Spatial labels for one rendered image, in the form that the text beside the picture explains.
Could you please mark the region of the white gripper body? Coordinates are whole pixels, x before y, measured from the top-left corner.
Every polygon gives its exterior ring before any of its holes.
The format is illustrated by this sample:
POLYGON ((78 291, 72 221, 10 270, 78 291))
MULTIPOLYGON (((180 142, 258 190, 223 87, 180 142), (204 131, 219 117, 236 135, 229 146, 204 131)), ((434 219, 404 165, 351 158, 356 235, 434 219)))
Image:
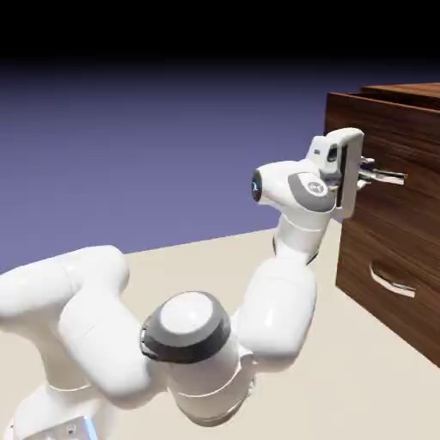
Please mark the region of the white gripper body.
POLYGON ((358 170, 364 145, 364 133, 357 128, 340 129, 338 144, 342 147, 340 171, 342 173, 338 191, 336 219, 352 216, 358 192, 358 170))

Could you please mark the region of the dark wood drawer front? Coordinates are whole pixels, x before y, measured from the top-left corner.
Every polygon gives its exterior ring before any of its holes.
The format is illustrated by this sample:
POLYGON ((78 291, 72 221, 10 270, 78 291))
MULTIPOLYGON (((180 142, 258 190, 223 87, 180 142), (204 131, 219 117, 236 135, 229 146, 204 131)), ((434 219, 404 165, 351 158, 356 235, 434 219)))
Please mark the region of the dark wood drawer front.
POLYGON ((440 268, 440 110, 386 101, 377 94, 327 96, 325 130, 364 132, 373 169, 404 175, 359 193, 354 221, 396 253, 440 268))
POLYGON ((342 225, 336 285, 440 368, 440 271, 349 221, 342 225), (414 287, 415 297, 396 295, 373 281, 372 261, 394 281, 414 287))

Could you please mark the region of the dark wood cabinet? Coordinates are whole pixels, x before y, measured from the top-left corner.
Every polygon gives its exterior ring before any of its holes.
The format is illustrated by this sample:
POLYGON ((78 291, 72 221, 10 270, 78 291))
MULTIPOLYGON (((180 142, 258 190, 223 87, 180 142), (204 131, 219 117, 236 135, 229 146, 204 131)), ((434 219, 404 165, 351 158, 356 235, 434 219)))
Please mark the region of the dark wood cabinet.
MULTIPOLYGON (((409 106, 426 107, 428 109, 440 110, 440 82, 367 86, 362 88, 357 93, 352 93, 348 95, 353 95, 353 94, 364 94, 364 95, 377 94, 386 101, 396 102, 399 104, 404 104, 409 106)), ((352 218, 345 220, 343 223, 349 221, 355 222, 353 218, 356 212, 357 212, 357 204, 352 218)), ((373 231, 370 228, 364 228, 364 229, 367 229, 375 233, 375 231, 373 231)))

